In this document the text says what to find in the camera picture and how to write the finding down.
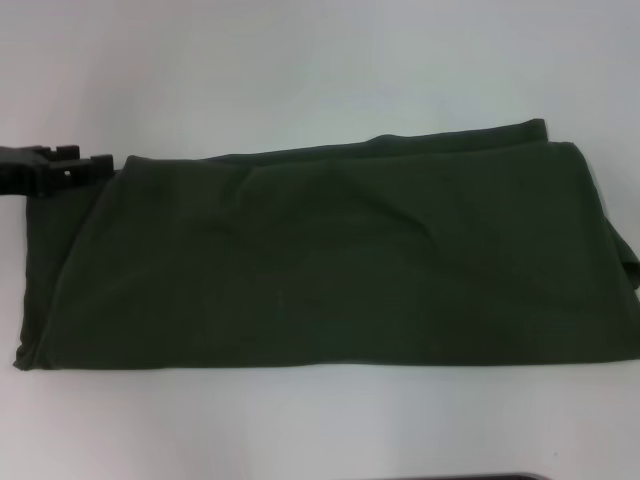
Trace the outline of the dark rounded panel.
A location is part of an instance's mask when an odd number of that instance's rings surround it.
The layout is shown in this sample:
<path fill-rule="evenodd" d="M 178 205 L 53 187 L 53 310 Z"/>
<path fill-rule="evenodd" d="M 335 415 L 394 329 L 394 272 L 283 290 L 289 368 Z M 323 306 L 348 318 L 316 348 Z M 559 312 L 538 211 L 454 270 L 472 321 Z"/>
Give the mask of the dark rounded panel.
<path fill-rule="evenodd" d="M 451 476 L 441 480 L 550 480 L 547 477 L 533 473 L 496 473 L 464 476 Z"/>

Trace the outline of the dark green FREE t-shirt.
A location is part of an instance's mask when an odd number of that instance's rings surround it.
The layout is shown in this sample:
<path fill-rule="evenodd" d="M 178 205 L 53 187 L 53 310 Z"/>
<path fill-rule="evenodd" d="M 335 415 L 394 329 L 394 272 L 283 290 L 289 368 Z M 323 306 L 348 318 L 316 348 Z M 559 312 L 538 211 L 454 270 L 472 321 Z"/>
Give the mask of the dark green FREE t-shirt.
<path fill-rule="evenodd" d="M 22 371 L 640 360 L 640 258 L 541 119 L 25 199 Z"/>

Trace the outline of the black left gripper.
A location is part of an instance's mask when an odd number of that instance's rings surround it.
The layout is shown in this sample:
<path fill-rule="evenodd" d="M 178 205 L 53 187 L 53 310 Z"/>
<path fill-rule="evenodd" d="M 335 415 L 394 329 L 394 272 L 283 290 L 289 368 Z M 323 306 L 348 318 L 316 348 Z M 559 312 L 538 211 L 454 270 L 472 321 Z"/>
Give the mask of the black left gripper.
<path fill-rule="evenodd" d="M 80 158 L 80 147 L 0 146 L 0 196 L 45 197 L 95 185 L 115 173 L 114 157 Z"/>

